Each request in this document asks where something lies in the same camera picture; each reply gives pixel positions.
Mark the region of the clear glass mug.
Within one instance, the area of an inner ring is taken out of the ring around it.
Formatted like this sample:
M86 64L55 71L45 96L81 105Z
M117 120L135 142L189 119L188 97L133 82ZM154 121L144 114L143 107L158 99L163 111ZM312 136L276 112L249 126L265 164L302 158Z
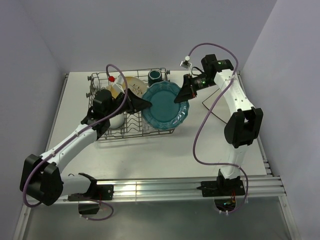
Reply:
M145 122L144 120L142 121L142 132L143 133L150 133L153 130L153 127Z

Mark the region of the cream bowl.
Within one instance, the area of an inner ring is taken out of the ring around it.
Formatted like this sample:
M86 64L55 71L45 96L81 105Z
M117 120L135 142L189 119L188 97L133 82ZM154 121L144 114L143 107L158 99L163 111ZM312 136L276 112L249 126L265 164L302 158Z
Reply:
M116 99L117 96L120 94L120 93L117 91L117 89L114 88L112 85L108 85L108 86L106 87L106 89L107 89L108 91L110 91L110 93L111 93L111 95L112 95L112 97L113 97L114 99Z

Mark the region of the teal green mug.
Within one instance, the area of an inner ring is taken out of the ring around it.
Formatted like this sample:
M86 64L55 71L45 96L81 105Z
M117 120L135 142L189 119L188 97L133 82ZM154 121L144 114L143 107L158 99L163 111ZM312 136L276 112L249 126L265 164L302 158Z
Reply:
M163 76L162 76L162 72L158 69L153 69L148 73L148 86L152 86L155 83L159 83L162 82Z

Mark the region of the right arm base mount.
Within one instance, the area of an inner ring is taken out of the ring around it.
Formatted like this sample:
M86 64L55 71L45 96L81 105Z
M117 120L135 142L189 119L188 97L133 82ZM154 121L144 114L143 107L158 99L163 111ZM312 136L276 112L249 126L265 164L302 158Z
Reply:
M236 208L236 197L245 195L245 188L243 182L240 185L222 188L218 186L218 182L215 181L202 181L200 186L196 188L201 191L202 197L223 197L214 201L215 206L223 211L233 211Z

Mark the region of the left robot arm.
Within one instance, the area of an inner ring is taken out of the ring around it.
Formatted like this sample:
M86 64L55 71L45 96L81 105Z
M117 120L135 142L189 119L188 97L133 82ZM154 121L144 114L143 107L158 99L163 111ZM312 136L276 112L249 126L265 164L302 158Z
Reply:
M63 170L82 150L105 134L110 118L124 112L138 113L151 106L151 102L130 89L117 98L107 89L97 91L87 115L66 139L39 156L31 154L25 159L20 181L24 204L33 207L27 196L46 206L67 195L80 194L86 200L95 198L98 188L94 177L85 173L62 177Z

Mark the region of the teal scalloped plate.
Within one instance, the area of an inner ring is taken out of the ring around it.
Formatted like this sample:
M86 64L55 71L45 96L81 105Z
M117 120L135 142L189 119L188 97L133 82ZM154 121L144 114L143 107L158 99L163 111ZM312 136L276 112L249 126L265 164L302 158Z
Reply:
M143 94L142 99L150 102L151 107L141 111L143 119L154 129L160 131L177 128L188 117L188 101L175 103L181 88L174 82L154 83Z

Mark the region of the cream yellow plate leaf motif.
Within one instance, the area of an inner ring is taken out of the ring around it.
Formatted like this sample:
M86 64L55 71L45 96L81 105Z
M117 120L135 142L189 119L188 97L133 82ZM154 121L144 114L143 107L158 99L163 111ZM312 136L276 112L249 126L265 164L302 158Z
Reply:
M127 87L137 96L142 97L148 89L146 83L136 77L127 76Z

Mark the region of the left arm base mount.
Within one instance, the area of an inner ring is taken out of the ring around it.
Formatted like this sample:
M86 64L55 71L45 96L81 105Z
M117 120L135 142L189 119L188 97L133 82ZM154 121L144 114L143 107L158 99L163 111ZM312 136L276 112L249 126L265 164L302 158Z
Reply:
M93 203L79 203L78 212L82 216L96 215L99 210L103 209L103 205L106 206L106 209L111 210L109 218L114 213L114 208L107 204L106 201L111 201L114 194L114 185L113 184L98 184L90 195L85 195L84 193L75 193L67 197L69 202L81 202L92 200Z

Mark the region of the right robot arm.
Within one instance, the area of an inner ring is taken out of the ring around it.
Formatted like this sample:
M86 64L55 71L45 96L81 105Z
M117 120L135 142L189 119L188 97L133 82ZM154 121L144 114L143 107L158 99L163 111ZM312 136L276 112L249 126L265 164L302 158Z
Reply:
M227 162L221 165L216 180L202 182L200 190L204 197L243 196L245 184L240 177L241 166L249 146L259 135L264 113L246 97L230 60L218 60L215 54L209 54L201 60L201 65L203 73L199 76L183 76L182 87L174 102L186 102L195 98L198 91L218 86L218 97L225 99L230 112L224 127L224 137L230 149Z

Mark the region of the white bowl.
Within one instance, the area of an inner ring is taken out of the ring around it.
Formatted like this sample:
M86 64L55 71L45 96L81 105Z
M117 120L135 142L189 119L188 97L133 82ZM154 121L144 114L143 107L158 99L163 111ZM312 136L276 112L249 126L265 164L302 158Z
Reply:
M109 119L109 123L110 123L109 128L110 129L119 129L124 124L124 122L125 122L124 114L123 113L118 114L118 115Z

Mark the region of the white square plate black rim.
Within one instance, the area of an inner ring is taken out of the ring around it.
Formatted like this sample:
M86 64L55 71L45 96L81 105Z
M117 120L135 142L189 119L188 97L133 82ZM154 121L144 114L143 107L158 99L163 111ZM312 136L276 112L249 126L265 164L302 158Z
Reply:
M220 94L221 90L217 86L214 86L213 92L202 102L202 105L209 110ZM211 114L224 124L227 124L231 114L229 106L223 96L219 98L215 107L212 109Z

